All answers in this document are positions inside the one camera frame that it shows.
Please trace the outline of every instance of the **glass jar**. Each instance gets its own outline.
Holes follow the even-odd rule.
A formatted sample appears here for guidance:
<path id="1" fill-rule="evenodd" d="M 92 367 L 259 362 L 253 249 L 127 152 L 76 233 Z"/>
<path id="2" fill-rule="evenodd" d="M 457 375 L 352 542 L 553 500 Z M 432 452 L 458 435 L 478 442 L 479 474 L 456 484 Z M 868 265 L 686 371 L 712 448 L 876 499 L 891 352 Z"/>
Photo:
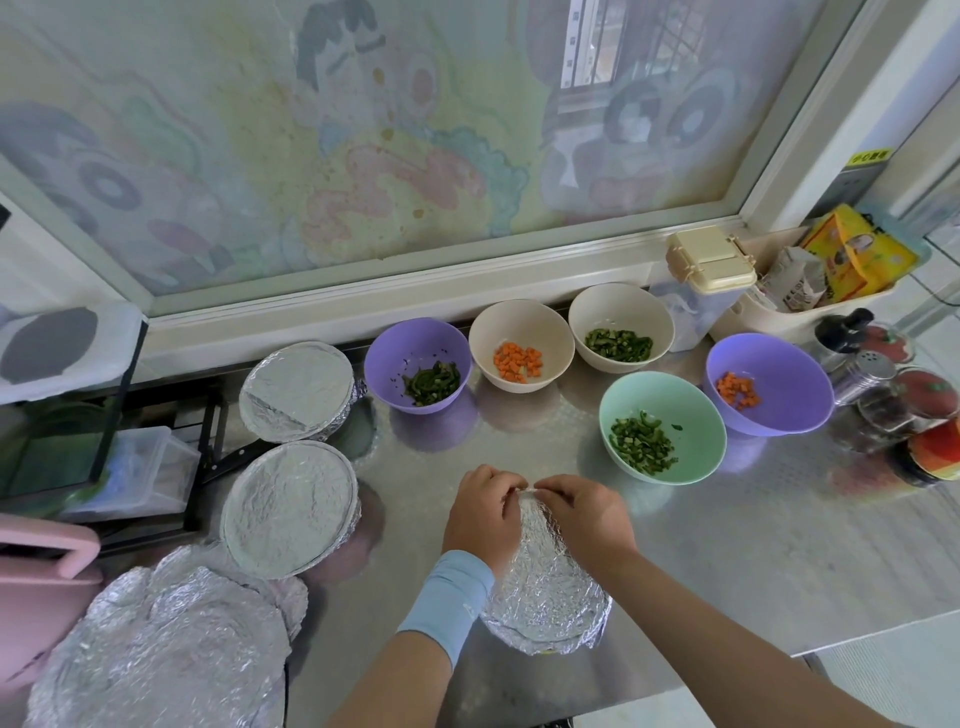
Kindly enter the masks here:
<path id="1" fill-rule="evenodd" d="M 952 384 L 927 369 L 909 367 L 838 410 L 830 430 L 842 446 L 873 452 L 939 425 L 958 411 L 960 396 Z"/>

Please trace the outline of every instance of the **jar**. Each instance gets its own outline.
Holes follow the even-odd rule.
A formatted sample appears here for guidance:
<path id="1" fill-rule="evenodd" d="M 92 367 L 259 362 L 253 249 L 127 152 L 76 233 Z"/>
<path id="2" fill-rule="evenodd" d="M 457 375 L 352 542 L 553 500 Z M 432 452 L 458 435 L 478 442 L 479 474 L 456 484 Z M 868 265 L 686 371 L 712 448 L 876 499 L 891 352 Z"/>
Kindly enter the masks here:
<path id="1" fill-rule="evenodd" d="M 897 367 L 881 353 L 858 352 L 829 373 L 833 403 L 842 407 L 882 386 L 897 375 Z"/>
<path id="2" fill-rule="evenodd" d="M 901 370 L 888 384 L 838 410 L 830 430 L 841 445 L 873 452 L 924 432 L 960 412 L 960 396 L 942 376 L 920 367 Z"/>
<path id="3" fill-rule="evenodd" d="M 881 353 L 899 367 L 913 361 L 916 355 L 913 340 L 895 327 L 874 321 L 864 331 L 867 336 L 860 342 L 862 351 Z"/>

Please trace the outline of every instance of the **blue arm sleeve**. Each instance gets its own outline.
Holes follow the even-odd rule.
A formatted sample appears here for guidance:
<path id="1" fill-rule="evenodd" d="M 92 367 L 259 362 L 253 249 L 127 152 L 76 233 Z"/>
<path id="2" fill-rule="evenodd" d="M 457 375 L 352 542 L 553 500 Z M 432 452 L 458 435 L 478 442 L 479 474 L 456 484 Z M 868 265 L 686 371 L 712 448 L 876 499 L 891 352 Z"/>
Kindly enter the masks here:
<path id="1" fill-rule="evenodd" d="M 493 588 L 493 572 L 466 551 L 448 551 L 426 577 L 420 596 L 397 632 L 421 632 L 457 667 L 470 627 Z"/>

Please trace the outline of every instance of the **bowl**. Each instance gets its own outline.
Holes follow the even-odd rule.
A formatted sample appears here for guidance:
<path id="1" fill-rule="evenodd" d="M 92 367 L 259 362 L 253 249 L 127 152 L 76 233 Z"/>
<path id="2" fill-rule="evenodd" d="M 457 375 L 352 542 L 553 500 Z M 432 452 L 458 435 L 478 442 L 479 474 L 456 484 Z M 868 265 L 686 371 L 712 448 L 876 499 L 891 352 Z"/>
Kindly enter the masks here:
<path id="1" fill-rule="evenodd" d="M 437 361 L 457 365 L 460 386 L 445 400 L 417 407 L 413 398 L 404 394 L 403 377 L 429 369 Z M 437 319 L 410 319 L 391 326 L 373 340 L 363 364 L 364 379 L 371 391 L 393 409 L 411 415 L 429 415 L 452 404 L 467 386 L 472 370 L 467 338 Z"/>
<path id="2" fill-rule="evenodd" d="M 642 369 L 670 351 L 673 344 L 673 319 L 667 307 L 650 292 L 630 283 L 591 286 L 573 300 L 567 318 L 577 352 L 591 367 L 609 374 L 622 375 Z M 613 361 L 592 352 L 586 339 L 595 328 L 626 328 L 637 336 L 649 336 L 654 341 L 650 358 L 638 362 Z"/>
<path id="3" fill-rule="evenodd" d="M 715 386 L 727 372 L 752 379 L 760 404 L 739 412 L 727 404 Z M 715 344 L 704 389 L 727 427 L 756 437 L 809 432 L 833 413 L 833 387 L 821 366 L 793 344 L 763 333 L 738 333 Z"/>
<path id="4" fill-rule="evenodd" d="M 533 347 L 543 354 L 540 376 L 526 384 L 507 381 L 493 364 L 493 354 L 504 343 L 512 341 L 524 349 Z M 564 317 L 536 301 L 516 300 L 495 303 L 481 312 L 470 327 L 470 351 L 495 387 L 514 394 L 542 389 L 566 371 L 575 351 L 573 334 Z"/>
<path id="5" fill-rule="evenodd" d="M 613 424 L 639 417 L 641 410 L 662 420 L 663 434 L 673 443 L 672 456 L 679 460 L 656 475 L 630 467 L 610 444 Z M 695 384 L 665 372 L 634 372 L 614 382 L 600 401 L 600 434 L 620 470 L 663 485 L 703 480 L 717 469 L 727 450 L 727 430 L 713 402 Z"/>

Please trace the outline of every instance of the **pepper shaker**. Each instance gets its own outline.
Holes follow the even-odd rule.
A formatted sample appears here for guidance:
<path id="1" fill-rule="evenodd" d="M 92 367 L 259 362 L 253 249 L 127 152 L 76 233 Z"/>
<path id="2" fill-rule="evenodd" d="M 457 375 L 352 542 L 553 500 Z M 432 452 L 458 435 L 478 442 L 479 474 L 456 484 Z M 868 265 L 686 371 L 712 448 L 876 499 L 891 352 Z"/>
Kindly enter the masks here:
<path id="1" fill-rule="evenodd" d="M 859 352 L 848 357 L 829 374 L 833 385 L 833 403 L 842 407 L 856 401 L 862 394 L 890 381 L 897 375 L 897 366 L 877 352 Z"/>

